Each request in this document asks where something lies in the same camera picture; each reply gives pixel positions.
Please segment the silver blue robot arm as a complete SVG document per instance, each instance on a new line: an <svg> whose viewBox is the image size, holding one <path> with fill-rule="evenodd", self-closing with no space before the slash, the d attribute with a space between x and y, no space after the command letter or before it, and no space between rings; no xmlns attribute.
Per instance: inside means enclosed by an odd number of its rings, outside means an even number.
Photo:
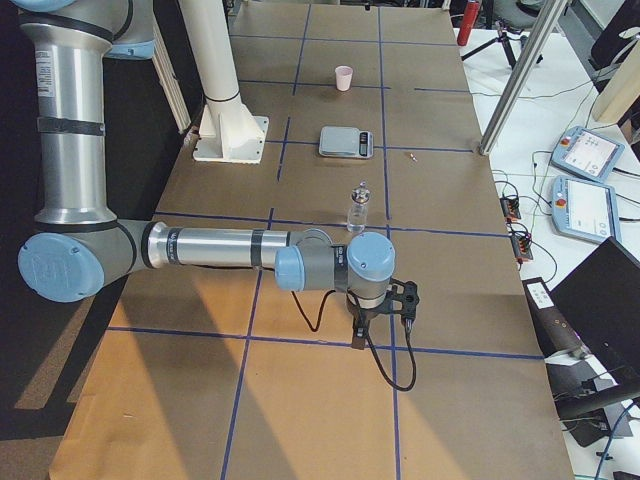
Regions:
<svg viewBox="0 0 640 480"><path fill-rule="evenodd" d="M270 270L286 291L342 292L355 348L369 324L399 301L395 250L378 233L348 244L323 231L173 228L125 220L107 204L103 61L148 59L155 49L149 1L22 1L21 30L35 48L44 174L37 232L20 248L25 283L75 302L138 270L165 265Z"/></svg>

